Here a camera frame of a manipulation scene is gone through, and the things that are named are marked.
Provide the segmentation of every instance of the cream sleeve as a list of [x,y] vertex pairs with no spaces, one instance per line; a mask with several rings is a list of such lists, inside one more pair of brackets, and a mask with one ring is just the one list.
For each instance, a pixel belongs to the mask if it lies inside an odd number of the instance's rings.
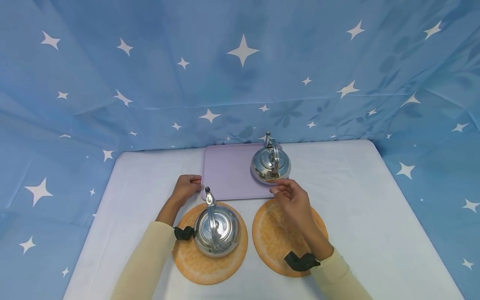
[[151,222],[124,266],[110,300],[151,300],[176,240],[172,226]]
[[372,300],[336,249],[320,263],[310,272],[327,300]]

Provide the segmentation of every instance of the silver kettle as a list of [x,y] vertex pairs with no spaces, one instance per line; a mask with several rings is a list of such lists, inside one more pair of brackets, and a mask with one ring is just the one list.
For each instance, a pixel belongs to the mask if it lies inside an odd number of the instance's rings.
[[265,146],[255,153],[250,167],[252,174],[262,183],[275,184],[277,179],[290,175],[290,158],[267,131]]
[[231,253],[240,241],[241,225],[233,210],[216,205],[209,187],[205,187],[207,208],[195,221],[195,244],[209,257],[223,257]]

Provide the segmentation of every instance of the blue star-patterned fabric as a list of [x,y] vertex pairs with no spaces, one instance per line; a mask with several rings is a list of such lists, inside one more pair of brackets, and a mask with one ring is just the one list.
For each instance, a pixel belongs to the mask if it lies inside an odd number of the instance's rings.
[[480,2],[0,3],[0,299],[61,299],[124,151],[369,139],[480,297]]

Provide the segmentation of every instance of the tray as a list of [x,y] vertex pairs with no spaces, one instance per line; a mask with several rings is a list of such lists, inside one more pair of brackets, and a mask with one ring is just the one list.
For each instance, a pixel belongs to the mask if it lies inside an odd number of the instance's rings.
[[216,200],[272,198],[271,185],[259,182],[250,171],[258,144],[209,146],[204,151],[202,184],[210,187]]

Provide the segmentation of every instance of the orange round placemat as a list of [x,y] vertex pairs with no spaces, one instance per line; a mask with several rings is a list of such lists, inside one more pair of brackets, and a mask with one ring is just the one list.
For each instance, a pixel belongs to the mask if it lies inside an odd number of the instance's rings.
[[[320,231],[328,238],[325,224],[312,208],[313,219]],[[255,249],[263,262],[275,272],[288,277],[303,277],[310,271],[293,271],[285,262],[285,256],[293,251],[298,257],[310,252],[301,233],[285,220],[281,207],[275,199],[264,203],[253,220],[252,237]]]
[[[240,214],[231,206],[224,205],[233,210],[239,218],[241,225],[240,241],[238,246],[227,256],[212,258],[203,255],[195,245],[193,238],[190,240],[178,240],[173,248],[173,260],[177,268],[188,280],[201,285],[212,285],[220,283],[232,276],[241,266],[248,247],[248,233],[245,222]],[[199,214],[206,209],[206,204],[200,204],[192,208],[179,222],[179,228],[195,226]]]

